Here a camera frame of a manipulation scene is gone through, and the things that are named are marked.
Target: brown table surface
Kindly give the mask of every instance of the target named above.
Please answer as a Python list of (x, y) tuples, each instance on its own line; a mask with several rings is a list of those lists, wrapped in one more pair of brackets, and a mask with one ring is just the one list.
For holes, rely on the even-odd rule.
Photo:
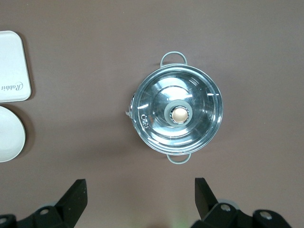
[[(304, 1), (0, 1), (23, 40), (32, 96), (1, 104), (27, 142), (0, 164), (0, 214), (25, 218), (86, 178), (76, 228), (187, 228), (194, 178), (218, 198), (304, 223)], [(177, 50), (221, 90), (214, 139), (184, 165), (150, 149), (124, 114)]]

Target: rectangular white tray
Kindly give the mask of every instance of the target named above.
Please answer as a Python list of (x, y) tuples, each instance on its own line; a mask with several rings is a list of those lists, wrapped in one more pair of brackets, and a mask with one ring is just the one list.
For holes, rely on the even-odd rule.
[(24, 101), (30, 94), (22, 40), (13, 31), (0, 31), (0, 103)]

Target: pot lid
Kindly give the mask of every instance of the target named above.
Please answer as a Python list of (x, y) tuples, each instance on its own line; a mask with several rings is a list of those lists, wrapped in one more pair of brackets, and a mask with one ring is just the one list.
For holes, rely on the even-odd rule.
[(140, 137), (169, 155), (201, 149), (217, 132), (223, 115), (218, 87), (207, 74), (186, 64), (166, 65), (149, 75), (130, 108)]

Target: cooking pot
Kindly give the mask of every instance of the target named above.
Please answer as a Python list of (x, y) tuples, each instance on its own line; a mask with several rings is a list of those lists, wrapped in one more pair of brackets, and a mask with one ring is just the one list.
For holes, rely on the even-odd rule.
[[(171, 54), (181, 56), (183, 63), (165, 65)], [(148, 146), (166, 154), (172, 163), (183, 164), (218, 131), (223, 103), (212, 79), (189, 66), (182, 53), (172, 51), (162, 57), (161, 68), (139, 85), (126, 114)], [(182, 161), (171, 157), (185, 154)]]

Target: metal screw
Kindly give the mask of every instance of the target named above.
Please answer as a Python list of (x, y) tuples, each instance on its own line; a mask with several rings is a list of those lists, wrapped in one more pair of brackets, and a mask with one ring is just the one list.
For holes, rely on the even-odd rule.
[(40, 212), (39, 212), (39, 214), (40, 215), (45, 215), (45, 214), (48, 214), (48, 212), (49, 212), (49, 209), (43, 209), (43, 210), (41, 210)]
[(8, 220), (7, 218), (0, 218), (0, 224), (5, 223), (7, 220)]
[(260, 212), (260, 215), (265, 218), (265, 219), (268, 219), (268, 220), (271, 220), (272, 219), (272, 216), (271, 214), (269, 214), (267, 211), (261, 211)]
[(222, 204), (220, 208), (224, 211), (231, 211), (231, 208), (227, 204)]

